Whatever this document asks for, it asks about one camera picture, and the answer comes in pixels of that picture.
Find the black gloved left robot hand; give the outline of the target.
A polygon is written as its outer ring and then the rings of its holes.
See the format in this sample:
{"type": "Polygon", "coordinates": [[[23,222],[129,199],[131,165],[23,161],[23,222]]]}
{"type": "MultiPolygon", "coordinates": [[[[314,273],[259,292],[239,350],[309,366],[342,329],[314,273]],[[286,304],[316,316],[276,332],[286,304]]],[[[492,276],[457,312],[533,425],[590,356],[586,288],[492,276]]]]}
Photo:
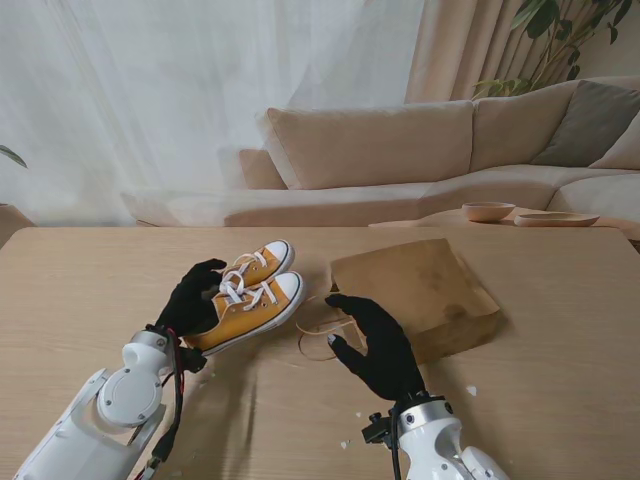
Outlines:
{"type": "Polygon", "coordinates": [[[201,333],[219,323],[212,297],[217,294],[227,263],[210,259],[195,264],[172,291],[154,326],[177,337],[201,333]]]}

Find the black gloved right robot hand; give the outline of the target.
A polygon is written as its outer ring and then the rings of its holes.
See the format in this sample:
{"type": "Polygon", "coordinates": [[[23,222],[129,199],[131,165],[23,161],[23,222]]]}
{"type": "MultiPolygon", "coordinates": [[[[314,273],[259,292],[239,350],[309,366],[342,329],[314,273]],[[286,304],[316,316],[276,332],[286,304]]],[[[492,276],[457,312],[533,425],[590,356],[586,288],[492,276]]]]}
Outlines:
{"type": "Polygon", "coordinates": [[[375,301],[332,294],[328,306],[352,317],[364,334],[367,352],[362,354],[336,334],[328,344],[337,359],[369,389],[384,400],[399,402],[426,392],[411,344],[400,324],[375,301]]]}

